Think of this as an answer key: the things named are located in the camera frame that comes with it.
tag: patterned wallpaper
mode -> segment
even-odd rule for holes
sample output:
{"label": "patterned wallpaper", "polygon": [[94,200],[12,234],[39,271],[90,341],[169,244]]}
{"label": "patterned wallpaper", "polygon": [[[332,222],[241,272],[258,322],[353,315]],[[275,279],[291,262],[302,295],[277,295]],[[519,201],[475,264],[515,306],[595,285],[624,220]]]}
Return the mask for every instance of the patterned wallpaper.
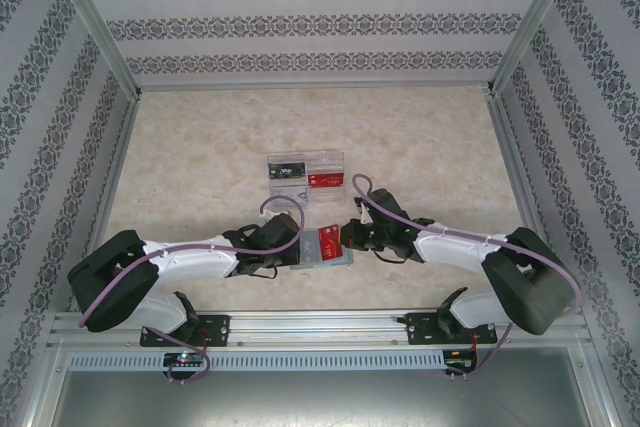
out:
{"label": "patterned wallpaper", "polygon": [[93,233],[129,102],[70,0],[0,0],[0,426]]}
{"label": "patterned wallpaper", "polygon": [[531,0],[95,0],[142,87],[491,79]]}
{"label": "patterned wallpaper", "polygon": [[503,92],[538,211],[640,425],[640,0],[554,0]]}

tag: transparent container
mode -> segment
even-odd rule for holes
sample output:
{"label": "transparent container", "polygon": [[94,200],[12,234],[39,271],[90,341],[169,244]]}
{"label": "transparent container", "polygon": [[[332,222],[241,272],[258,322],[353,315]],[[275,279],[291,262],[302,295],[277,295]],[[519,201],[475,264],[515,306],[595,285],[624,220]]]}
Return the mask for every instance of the transparent container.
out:
{"label": "transparent container", "polygon": [[[267,156],[271,195],[293,197],[304,206],[344,202],[344,152],[321,150],[285,152]],[[275,201],[278,207],[289,205]]]}

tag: purple cable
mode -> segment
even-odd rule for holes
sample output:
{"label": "purple cable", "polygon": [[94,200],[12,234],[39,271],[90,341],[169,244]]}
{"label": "purple cable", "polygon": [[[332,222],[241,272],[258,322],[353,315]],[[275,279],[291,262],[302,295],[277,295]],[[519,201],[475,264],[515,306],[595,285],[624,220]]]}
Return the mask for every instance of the purple cable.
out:
{"label": "purple cable", "polygon": [[[369,189],[368,189],[367,193],[365,193],[358,186],[357,179],[364,179],[369,183]],[[459,238],[467,239],[467,240],[486,242],[488,244],[497,245],[497,246],[500,246],[500,247],[504,247],[506,249],[513,250],[514,252],[517,252],[517,253],[522,254],[522,255],[526,255],[526,256],[531,257],[531,258],[533,258],[533,259],[535,259],[535,260],[537,260],[539,262],[542,262],[543,264],[546,264],[547,266],[551,267],[553,270],[558,272],[569,283],[569,285],[573,289],[573,294],[574,294],[573,305],[569,308],[569,310],[567,310],[564,313],[564,315],[573,314],[580,307],[580,305],[582,303],[582,293],[580,292],[580,287],[578,286],[578,283],[571,276],[571,274],[569,274],[565,269],[563,269],[560,265],[558,265],[555,262],[553,262],[551,259],[547,259],[546,257],[544,257],[544,256],[542,256],[542,255],[540,255],[540,254],[538,254],[536,252],[533,252],[533,251],[531,251],[529,249],[525,249],[523,247],[519,247],[517,245],[509,244],[507,242],[503,242],[503,241],[500,241],[500,240],[491,239],[491,238],[489,238],[489,237],[487,237],[485,235],[474,234],[472,232],[463,232],[463,231],[455,230],[455,229],[440,229],[438,227],[433,227],[433,226],[430,226],[430,225],[420,225],[420,224],[418,224],[416,222],[412,222],[411,220],[405,219],[404,217],[400,217],[399,215],[394,214],[390,210],[385,209],[381,205],[379,205],[379,204],[375,203],[373,200],[371,200],[371,198],[369,198],[369,196],[367,194],[371,193],[371,191],[373,190],[373,181],[368,176],[366,176],[364,174],[355,174],[351,181],[353,183],[353,187],[356,189],[358,194],[360,194],[360,197],[362,197],[367,202],[367,204],[371,205],[372,207],[374,207],[375,209],[379,210],[383,214],[388,215],[392,219],[395,219],[398,222],[402,222],[403,224],[408,225],[409,227],[413,227],[413,228],[418,229],[418,230],[424,230],[424,231],[431,232],[431,233],[438,234],[438,235],[449,235],[451,237],[459,237]],[[473,371],[473,373],[472,373],[473,375],[475,375],[476,373],[482,371],[487,366],[487,364],[495,357],[495,355],[500,350],[500,347],[502,347],[502,344],[504,344],[505,341],[507,340],[507,336],[509,335],[509,332],[511,332],[511,328],[512,327],[513,327],[512,323],[507,325],[507,328],[505,329],[504,334],[502,334],[502,337],[500,337],[500,340],[498,340],[498,343],[495,345],[495,347],[489,353],[489,355],[484,359],[484,361]],[[453,370],[453,371],[457,371],[458,373],[463,373],[461,370],[453,368],[453,367],[449,367],[449,369]]]}
{"label": "purple cable", "polygon": [[[286,200],[288,202],[291,202],[300,212],[300,227],[298,228],[298,232],[296,233],[296,235],[286,244],[281,245],[280,247],[276,247],[274,249],[267,249],[267,250],[253,250],[253,249],[241,249],[241,248],[237,248],[237,247],[227,247],[225,245],[211,245],[211,244],[184,244],[184,245],[175,245],[173,247],[167,247],[166,249],[161,249],[161,250],[156,250],[154,252],[151,252],[150,254],[147,254],[143,257],[140,257],[139,259],[136,259],[135,261],[133,261],[130,265],[128,265],[122,272],[120,272],[118,275],[116,275],[113,280],[111,282],[109,282],[109,284],[102,290],[102,292],[100,292],[100,294],[95,298],[95,300],[91,303],[91,305],[89,306],[89,308],[84,312],[84,314],[82,314],[82,317],[80,318],[80,322],[78,322],[78,327],[83,328],[86,323],[87,320],[89,320],[89,317],[91,317],[91,315],[96,311],[96,309],[100,306],[100,304],[104,301],[104,299],[106,298],[107,295],[109,295],[109,293],[115,288],[116,285],[118,285],[122,279],[127,276],[133,269],[135,269],[136,267],[138,267],[139,265],[143,264],[144,262],[153,259],[155,257],[159,257],[159,256],[164,256],[166,254],[170,254],[173,252],[180,252],[183,250],[221,250],[221,251],[225,251],[225,252],[236,252],[239,254],[256,254],[256,255],[271,255],[271,254],[277,254],[278,252],[282,252],[283,250],[287,250],[289,247],[291,247],[292,245],[294,245],[299,239],[300,236],[302,235],[302,231],[304,229],[304,210],[302,209],[302,206],[296,202],[294,199],[292,199],[291,197],[287,197],[285,195],[273,195],[271,197],[269,197],[267,200],[265,200],[262,205],[260,206],[260,213],[262,214],[264,212],[264,207],[265,205],[267,205],[269,202],[272,202],[274,200]],[[165,340],[168,340],[169,342],[173,342],[174,344],[180,345],[182,347],[185,347],[187,349],[191,349],[194,352],[197,352],[198,354],[202,355],[207,363],[207,368],[201,372],[198,372],[197,374],[193,375],[192,377],[190,377],[189,379],[185,379],[182,381],[182,384],[185,384],[187,382],[192,382],[196,379],[199,379],[200,377],[202,377],[203,375],[205,375],[209,369],[211,368],[211,360],[209,359],[209,357],[207,356],[207,354],[202,350],[199,349],[198,347],[194,346],[194,345],[190,345],[187,343],[184,343],[178,339],[175,339],[173,337],[171,337],[170,335],[167,335],[163,332],[160,332],[157,329],[153,329],[151,327],[146,327],[149,331],[153,332],[154,334],[156,334],[159,337],[162,337]],[[173,377],[171,377],[171,370],[172,370],[173,366],[171,368],[169,368],[169,372],[168,372],[168,376],[169,376],[169,380],[173,381]]]}

